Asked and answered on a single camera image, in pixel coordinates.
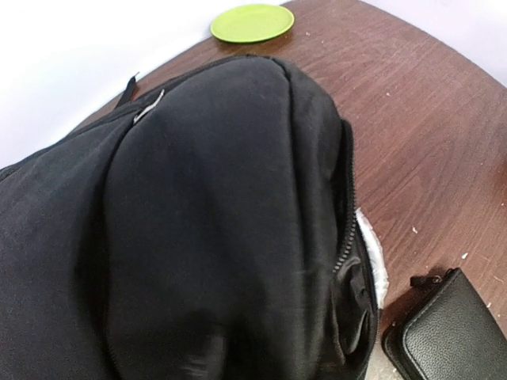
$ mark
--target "wallet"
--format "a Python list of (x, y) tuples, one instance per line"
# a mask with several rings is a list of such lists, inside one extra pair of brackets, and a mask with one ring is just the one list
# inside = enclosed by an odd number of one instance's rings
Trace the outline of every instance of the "wallet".
[(382, 342), (404, 379), (507, 379), (507, 340), (461, 269), (410, 284), (428, 292)]

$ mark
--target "zipper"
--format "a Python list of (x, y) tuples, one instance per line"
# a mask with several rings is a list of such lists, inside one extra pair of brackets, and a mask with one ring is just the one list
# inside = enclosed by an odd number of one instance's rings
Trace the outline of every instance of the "zipper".
[[(199, 67), (189, 73), (180, 75), (176, 78), (172, 78), (169, 81), (163, 83), (162, 85), (155, 87), (154, 89), (150, 90), (148, 93), (145, 93), (142, 95), (139, 99), (135, 100), (131, 104), (126, 104), (124, 107), (121, 108), (122, 112), (112, 112), (106, 116), (103, 116), (99, 120), (96, 120), (95, 122), (92, 122), (91, 124), (85, 126), (83, 129), (78, 130), (77, 134), (81, 134), (84, 131), (88, 131), (89, 129), (92, 129), (96, 126), (114, 121), (115, 119), (118, 119), (122, 116), (127, 115), (128, 113), (136, 110), (138, 113), (135, 114), (133, 119), (133, 124), (136, 124), (141, 118), (143, 118), (149, 111), (151, 111), (153, 108), (157, 106), (159, 101), (163, 98), (166, 91), (169, 92), (170, 90), (174, 89), (175, 87), (179, 86), (182, 82), (186, 81), (187, 79), (191, 78), (193, 75), (199, 74), (203, 71), (206, 71), (208, 69), (211, 69), (213, 67), (220, 66), (223, 63), (228, 63), (230, 61), (236, 60), (236, 59), (244, 59), (245, 56), (235, 56), (235, 57), (229, 57), (225, 59), (221, 59), (219, 61), (215, 61), (212, 63), (209, 63), (206, 66)], [(147, 99), (153, 99), (153, 94), (160, 92), (158, 97), (151, 101), (151, 103), (147, 103)], [(103, 349), (105, 351), (105, 354), (107, 355), (107, 359), (109, 360), (109, 363), (111, 364), (112, 372), (114, 373), (114, 377), (117, 380), (122, 380), (122, 376), (120, 373), (120, 365), (118, 363), (118, 358), (116, 356), (114, 348), (111, 346), (109, 342), (109, 326), (108, 326), (108, 319), (109, 319), (109, 268), (107, 269), (107, 277), (105, 279), (105, 292), (108, 293), (108, 295), (105, 296), (104, 305), (102, 308), (102, 333), (104, 334), (104, 344)]]
[(113, 122), (114, 120), (119, 119), (122, 116), (126, 116), (127, 114), (129, 114), (131, 112), (138, 112), (139, 110), (147, 107), (150, 103), (153, 102), (153, 101), (151, 101), (151, 99), (153, 98), (153, 93), (159, 93), (163, 89), (168, 92), (168, 91), (174, 89), (175, 87), (179, 86), (182, 82), (186, 81), (187, 79), (191, 78), (194, 75), (202, 73), (203, 71), (206, 71), (206, 70), (211, 69), (213, 67), (220, 66), (224, 63), (229, 63), (231, 61), (235, 61), (236, 59), (255, 58), (255, 57), (257, 57), (257, 56), (247, 54), (247, 55), (236, 55), (233, 57), (219, 59), (218, 61), (213, 61), (207, 65), (197, 67), (196, 69), (189, 71), (188, 73), (178, 75), (177, 77), (168, 79), (166, 82), (162, 83), (161, 85), (158, 85), (157, 87), (154, 87), (153, 89), (149, 90), (147, 93), (144, 93), (139, 98), (132, 101), (131, 103), (124, 104), (124, 106), (118, 108), (117, 111), (112, 110), (110, 113), (102, 116), (98, 120), (95, 120), (95, 121), (79, 128), (78, 130), (71, 131), (67, 135), (66, 138), (71, 137), (71, 136), (80, 135), (81, 133), (89, 131), (90, 129), (93, 129), (95, 127), (101, 126), (106, 123)]
[[(354, 242), (358, 237), (357, 236), (357, 220), (356, 220), (356, 187), (355, 187), (355, 170), (354, 170), (354, 138), (352, 127), (347, 120), (343, 120), (343, 136), (342, 138), (345, 140), (345, 143), (341, 144), (341, 149), (345, 150), (345, 228), (344, 228), (344, 238), (341, 246), (338, 250), (336, 264), (333, 267), (333, 274), (336, 275), (343, 264), (347, 261), (352, 252)], [(362, 241), (358, 241), (357, 244), (364, 244)], [(379, 307), (376, 300), (376, 290), (375, 290), (375, 279), (373, 279), (372, 266), (369, 261), (368, 253), (365, 255), (361, 255), (362, 260), (366, 260), (363, 264), (363, 269), (365, 270), (365, 275), (367, 276), (367, 286), (372, 291), (372, 294), (367, 292), (368, 300), (372, 305), (372, 312), (375, 314), (375, 327), (372, 328), (372, 332), (370, 335), (370, 339), (373, 338), (372, 346), (369, 347), (369, 353), (364, 358), (365, 365), (363, 369), (360, 371), (360, 377), (364, 375), (366, 370), (368, 369), (368, 363), (373, 353), (373, 347), (379, 336)]]
[(134, 125), (138, 121), (140, 121), (149, 111), (151, 111), (153, 108), (155, 108), (157, 106), (157, 104), (160, 102), (160, 100), (164, 96), (164, 92), (165, 92), (165, 90), (162, 89), (162, 91), (158, 95), (157, 99), (153, 103), (148, 105), (143, 111), (141, 111), (140, 113), (138, 113), (137, 115), (134, 116), (134, 120), (133, 120)]
[(333, 274), (336, 274), (349, 258), (356, 236), (356, 189), (354, 186), (354, 138), (352, 128), (346, 120), (343, 120), (343, 132), (345, 137), (345, 230), (344, 239), (338, 251)]

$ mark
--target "brown table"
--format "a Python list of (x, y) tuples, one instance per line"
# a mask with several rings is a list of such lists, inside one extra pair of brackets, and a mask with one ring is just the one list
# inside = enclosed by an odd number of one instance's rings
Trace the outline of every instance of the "brown table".
[[(288, 8), (296, 23), (287, 35), (255, 45), (206, 40), (140, 81), (136, 95), (227, 55), (293, 61), (356, 132), (358, 199), (391, 281), (382, 330), (413, 301), (411, 275), (460, 266), (507, 334), (507, 89), (362, 2), (299, 0)], [(398, 378), (378, 348), (369, 378)]]

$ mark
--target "backpack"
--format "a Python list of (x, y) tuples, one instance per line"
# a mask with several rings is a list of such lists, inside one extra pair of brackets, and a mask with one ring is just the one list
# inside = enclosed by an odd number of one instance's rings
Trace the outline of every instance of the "backpack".
[(353, 132), (231, 57), (0, 171), (0, 378), (364, 378)]

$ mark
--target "plate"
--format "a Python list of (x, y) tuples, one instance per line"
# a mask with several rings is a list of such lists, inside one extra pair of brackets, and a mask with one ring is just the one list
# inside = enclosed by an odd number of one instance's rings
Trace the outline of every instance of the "plate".
[(219, 40), (247, 44), (271, 40), (294, 25), (294, 14), (283, 6), (239, 6), (222, 13), (212, 23)]

